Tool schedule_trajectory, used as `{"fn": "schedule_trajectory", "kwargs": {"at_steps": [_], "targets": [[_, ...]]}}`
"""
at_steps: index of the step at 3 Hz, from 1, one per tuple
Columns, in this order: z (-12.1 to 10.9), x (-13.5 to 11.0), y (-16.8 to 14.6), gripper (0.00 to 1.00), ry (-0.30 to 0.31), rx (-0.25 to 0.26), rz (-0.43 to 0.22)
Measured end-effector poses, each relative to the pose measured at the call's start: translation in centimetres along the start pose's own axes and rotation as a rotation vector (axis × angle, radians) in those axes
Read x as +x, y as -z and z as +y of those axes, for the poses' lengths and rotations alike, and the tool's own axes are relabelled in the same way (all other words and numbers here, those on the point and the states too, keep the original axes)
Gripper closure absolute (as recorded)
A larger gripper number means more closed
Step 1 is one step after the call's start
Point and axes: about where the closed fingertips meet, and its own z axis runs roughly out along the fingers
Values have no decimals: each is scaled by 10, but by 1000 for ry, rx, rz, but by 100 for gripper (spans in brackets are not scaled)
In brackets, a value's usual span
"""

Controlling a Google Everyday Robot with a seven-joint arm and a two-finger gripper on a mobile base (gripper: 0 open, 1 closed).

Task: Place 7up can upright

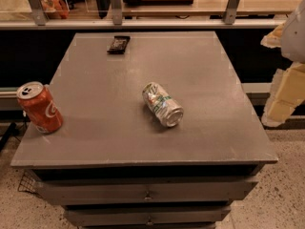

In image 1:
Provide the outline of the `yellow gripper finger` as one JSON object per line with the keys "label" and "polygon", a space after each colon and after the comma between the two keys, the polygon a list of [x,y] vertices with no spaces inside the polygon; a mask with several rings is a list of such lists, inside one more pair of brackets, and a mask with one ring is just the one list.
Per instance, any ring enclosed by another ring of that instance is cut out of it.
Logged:
{"label": "yellow gripper finger", "polygon": [[281,47],[281,37],[284,29],[284,23],[278,25],[267,35],[264,35],[260,44],[266,48],[274,49]]}
{"label": "yellow gripper finger", "polygon": [[305,101],[305,64],[294,62],[287,70],[277,69],[264,107],[261,121],[264,126],[283,124]]}

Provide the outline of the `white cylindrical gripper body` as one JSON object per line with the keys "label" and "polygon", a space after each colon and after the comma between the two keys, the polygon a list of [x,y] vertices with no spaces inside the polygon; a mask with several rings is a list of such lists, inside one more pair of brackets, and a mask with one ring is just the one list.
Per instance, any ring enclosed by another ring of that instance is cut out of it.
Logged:
{"label": "white cylindrical gripper body", "polygon": [[281,54],[291,61],[305,63],[305,0],[289,15],[284,24]]}

